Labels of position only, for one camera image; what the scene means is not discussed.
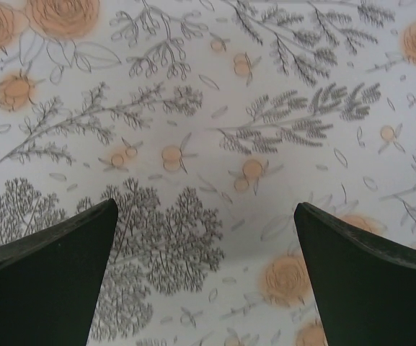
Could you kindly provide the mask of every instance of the wallpaper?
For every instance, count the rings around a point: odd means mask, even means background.
[[[416,0],[1,0],[0,246],[107,198],[89,345],[327,345],[293,212],[416,249]]]

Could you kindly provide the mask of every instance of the dark green object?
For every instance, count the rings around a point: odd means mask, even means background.
[[[0,346],[84,346],[115,235],[108,200],[0,247]]]
[[[301,203],[297,233],[329,346],[416,346],[416,250]]]

